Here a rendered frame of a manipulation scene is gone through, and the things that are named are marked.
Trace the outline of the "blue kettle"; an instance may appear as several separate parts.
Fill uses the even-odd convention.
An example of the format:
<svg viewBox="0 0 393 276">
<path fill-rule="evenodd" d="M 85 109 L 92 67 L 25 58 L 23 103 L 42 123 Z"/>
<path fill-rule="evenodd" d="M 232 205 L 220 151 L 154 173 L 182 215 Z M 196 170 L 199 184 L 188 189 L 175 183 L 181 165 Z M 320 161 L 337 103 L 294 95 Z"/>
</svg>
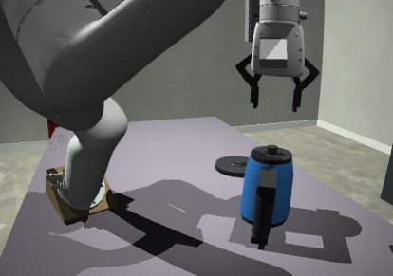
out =
<svg viewBox="0 0 393 276">
<path fill-rule="evenodd" d="M 242 220 L 253 225 L 252 244 L 267 245 L 271 228 L 286 221 L 290 212 L 292 181 L 292 153 L 289 150 L 276 145 L 251 150 L 240 213 Z"/>
</svg>

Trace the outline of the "dark grey round disk with central stud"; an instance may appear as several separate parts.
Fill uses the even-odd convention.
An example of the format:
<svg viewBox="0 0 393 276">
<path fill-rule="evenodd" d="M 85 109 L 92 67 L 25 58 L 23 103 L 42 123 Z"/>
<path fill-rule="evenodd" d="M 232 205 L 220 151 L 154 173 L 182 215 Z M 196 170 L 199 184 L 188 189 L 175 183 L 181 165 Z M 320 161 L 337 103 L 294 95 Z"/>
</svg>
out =
<svg viewBox="0 0 393 276">
<path fill-rule="evenodd" d="M 249 157 L 246 156 L 225 156 L 215 162 L 215 168 L 224 175 L 242 177 L 245 176 L 248 161 Z"/>
</svg>

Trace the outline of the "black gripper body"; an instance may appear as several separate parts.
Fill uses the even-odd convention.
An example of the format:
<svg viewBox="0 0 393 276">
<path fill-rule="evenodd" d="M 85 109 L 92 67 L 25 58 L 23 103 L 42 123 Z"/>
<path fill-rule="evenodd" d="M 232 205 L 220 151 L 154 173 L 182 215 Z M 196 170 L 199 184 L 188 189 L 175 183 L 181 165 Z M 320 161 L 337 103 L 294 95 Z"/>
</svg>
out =
<svg viewBox="0 0 393 276">
<path fill-rule="evenodd" d="M 260 68 L 260 37 L 287 38 L 287 69 Z M 299 50 L 302 51 L 299 51 Z M 300 61 L 301 60 L 301 61 Z M 303 27 L 298 22 L 287 20 L 260 20 L 253 35 L 252 72 L 258 75 L 300 77 L 304 73 L 305 44 Z"/>
</svg>

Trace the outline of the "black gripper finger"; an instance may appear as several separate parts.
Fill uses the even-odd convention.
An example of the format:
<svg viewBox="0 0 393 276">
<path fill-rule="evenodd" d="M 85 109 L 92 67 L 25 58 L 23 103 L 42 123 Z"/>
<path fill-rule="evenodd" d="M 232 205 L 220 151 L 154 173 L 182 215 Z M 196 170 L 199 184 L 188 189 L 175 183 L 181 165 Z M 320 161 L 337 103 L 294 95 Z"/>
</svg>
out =
<svg viewBox="0 0 393 276">
<path fill-rule="evenodd" d="M 257 108 L 258 106 L 258 95 L 257 95 L 257 90 L 259 89 L 258 86 L 258 81 L 260 80 L 262 75 L 254 74 L 252 77 L 247 70 L 245 69 L 245 66 L 249 64 L 252 61 L 252 54 L 249 55 L 247 58 L 245 58 L 243 61 L 241 61 L 239 64 L 235 66 L 235 68 L 238 70 L 238 72 L 241 74 L 243 79 L 250 85 L 251 87 L 251 103 L 253 103 L 253 108 Z"/>
<path fill-rule="evenodd" d="M 310 71 L 309 75 L 300 81 L 299 77 L 293 78 L 295 82 L 295 90 L 293 93 L 293 110 L 297 111 L 297 107 L 301 106 L 302 91 L 319 75 L 319 71 L 305 58 L 305 67 Z"/>
</svg>

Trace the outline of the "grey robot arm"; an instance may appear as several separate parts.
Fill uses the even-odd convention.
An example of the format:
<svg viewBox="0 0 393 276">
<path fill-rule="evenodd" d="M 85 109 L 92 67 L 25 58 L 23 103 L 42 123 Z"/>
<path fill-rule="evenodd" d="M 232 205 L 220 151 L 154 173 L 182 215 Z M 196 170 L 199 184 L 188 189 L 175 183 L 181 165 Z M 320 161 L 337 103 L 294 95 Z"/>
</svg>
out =
<svg viewBox="0 0 393 276">
<path fill-rule="evenodd" d="M 125 0 L 107 13 L 98 0 L 0 0 L 0 80 L 76 135 L 66 171 L 46 174 L 68 206 L 103 200 L 107 165 L 128 127 L 110 97 L 224 1 Z"/>
</svg>

